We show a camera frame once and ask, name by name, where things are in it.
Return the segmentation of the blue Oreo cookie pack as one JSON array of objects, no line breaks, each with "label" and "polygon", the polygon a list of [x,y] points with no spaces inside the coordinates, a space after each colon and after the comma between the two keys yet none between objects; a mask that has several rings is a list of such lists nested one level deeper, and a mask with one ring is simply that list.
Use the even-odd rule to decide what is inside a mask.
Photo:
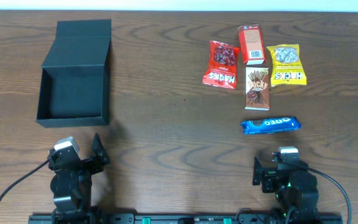
[{"label": "blue Oreo cookie pack", "polygon": [[244,134],[273,134],[296,131],[301,123],[296,117],[265,118],[243,121],[241,127]]}]

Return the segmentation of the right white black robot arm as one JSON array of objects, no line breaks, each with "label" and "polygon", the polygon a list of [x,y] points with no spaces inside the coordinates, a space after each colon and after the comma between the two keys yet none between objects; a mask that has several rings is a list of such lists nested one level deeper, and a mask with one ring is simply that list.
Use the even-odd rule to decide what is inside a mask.
[{"label": "right white black robot arm", "polygon": [[276,167],[263,167],[258,158],[254,159],[252,184],[260,185],[263,193],[274,193],[281,206],[271,210],[263,222],[319,223],[317,178],[301,161],[298,149],[280,147],[272,155]]}]

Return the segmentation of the black gift box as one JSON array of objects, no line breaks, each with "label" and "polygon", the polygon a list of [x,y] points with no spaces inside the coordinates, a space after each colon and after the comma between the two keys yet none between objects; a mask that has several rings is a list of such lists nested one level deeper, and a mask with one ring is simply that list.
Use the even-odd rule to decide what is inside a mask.
[{"label": "black gift box", "polygon": [[111,20],[59,21],[42,64],[36,122],[45,128],[109,123]]}]

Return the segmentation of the red Hacks candy bag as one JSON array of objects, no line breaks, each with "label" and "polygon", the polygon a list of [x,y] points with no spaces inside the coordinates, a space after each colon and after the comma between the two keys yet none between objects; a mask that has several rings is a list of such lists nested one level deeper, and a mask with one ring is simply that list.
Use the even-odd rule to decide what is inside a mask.
[{"label": "red Hacks candy bag", "polygon": [[223,42],[209,42],[208,69],[202,84],[235,90],[240,48]]}]

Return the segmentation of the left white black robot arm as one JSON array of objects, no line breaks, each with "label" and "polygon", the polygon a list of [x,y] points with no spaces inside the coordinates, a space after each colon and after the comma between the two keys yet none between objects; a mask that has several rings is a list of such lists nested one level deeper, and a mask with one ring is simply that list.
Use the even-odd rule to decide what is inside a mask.
[{"label": "left white black robot arm", "polygon": [[92,175],[110,163],[99,134],[94,135],[91,150],[93,156],[80,159],[79,146],[71,136],[49,150],[48,168],[55,173],[50,183],[56,206],[52,223],[106,223],[104,213],[91,205]]}]

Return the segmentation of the yellow Hacks candy bag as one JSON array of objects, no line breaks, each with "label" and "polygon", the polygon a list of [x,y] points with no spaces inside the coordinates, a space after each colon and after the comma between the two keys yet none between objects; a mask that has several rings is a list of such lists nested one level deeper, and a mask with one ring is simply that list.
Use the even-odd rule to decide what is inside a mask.
[{"label": "yellow Hacks candy bag", "polygon": [[267,47],[272,57],[270,84],[307,85],[307,77],[300,60],[298,44],[280,44]]}]

